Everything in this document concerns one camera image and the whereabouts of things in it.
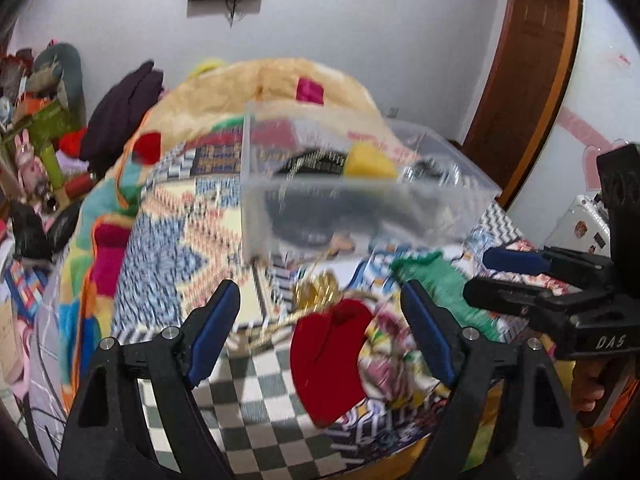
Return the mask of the hand holding second gripper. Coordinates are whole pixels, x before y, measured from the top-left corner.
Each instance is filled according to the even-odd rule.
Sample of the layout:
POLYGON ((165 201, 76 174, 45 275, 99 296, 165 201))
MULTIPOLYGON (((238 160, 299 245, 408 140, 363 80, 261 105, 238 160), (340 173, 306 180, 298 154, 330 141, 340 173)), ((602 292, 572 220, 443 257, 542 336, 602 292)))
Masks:
POLYGON ((628 376, 628 360, 623 356, 576 362, 570 403, 582 428, 597 428, 614 422, 615 407, 628 376))

